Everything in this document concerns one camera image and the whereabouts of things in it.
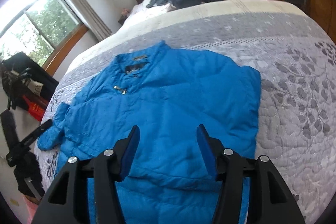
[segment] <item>bed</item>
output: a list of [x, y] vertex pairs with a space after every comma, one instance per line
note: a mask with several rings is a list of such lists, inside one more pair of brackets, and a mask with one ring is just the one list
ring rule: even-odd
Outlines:
[[[162, 39], [172, 48], [211, 50], [260, 71], [255, 156], [271, 158], [306, 223], [322, 223], [336, 191], [336, 46], [316, 22], [289, 3], [226, 0], [163, 13], [121, 29], [73, 61], [44, 121], [61, 102], [71, 103], [117, 54]], [[47, 189], [58, 149], [35, 147], [34, 152]]]

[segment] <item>wooden window frame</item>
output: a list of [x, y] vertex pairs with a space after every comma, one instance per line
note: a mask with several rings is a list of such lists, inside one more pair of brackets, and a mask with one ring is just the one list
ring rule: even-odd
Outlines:
[[71, 49], [76, 45], [76, 43], [85, 35], [89, 29], [80, 23], [74, 28], [63, 41], [54, 49], [51, 55], [42, 65], [42, 68], [51, 76], [53, 76], [56, 70], [59, 68], [63, 60], [69, 54]]

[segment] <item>jacket sleeve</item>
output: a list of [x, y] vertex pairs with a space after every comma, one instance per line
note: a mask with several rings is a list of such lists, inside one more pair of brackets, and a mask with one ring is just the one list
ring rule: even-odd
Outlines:
[[62, 142], [64, 135], [64, 120], [69, 105], [61, 103], [53, 119], [53, 125], [47, 129], [37, 140], [37, 146], [41, 150], [50, 150]]

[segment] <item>zipper pull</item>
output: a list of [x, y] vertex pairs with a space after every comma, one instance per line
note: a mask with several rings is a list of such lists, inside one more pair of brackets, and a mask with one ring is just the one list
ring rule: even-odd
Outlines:
[[118, 87], [117, 85], [115, 85], [113, 88], [116, 89], [116, 90], [118, 90], [118, 91], [120, 91], [122, 95], [125, 95], [126, 92], [127, 92], [127, 90], [124, 90], [124, 89]]

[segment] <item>blue jacket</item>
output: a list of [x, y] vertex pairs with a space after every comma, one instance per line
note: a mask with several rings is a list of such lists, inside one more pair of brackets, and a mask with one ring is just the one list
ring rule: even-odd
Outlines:
[[[117, 183], [127, 224], [210, 223], [221, 183], [207, 173], [196, 128], [204, 124], [225, 147], [254, 158], [260, 84], [257, 70], [229, 57], [162, 41], [116, 56], [70, 106], [58, 107], [38, 146], [60, 144], [59, 170], [70, 156], [84, 160], [112, 148], [136, 124], [139, 147], [129, 176]], [[93, 223], [92, 181], [88, 188]], [[248, 185], [240, 223], [247, 206]]]

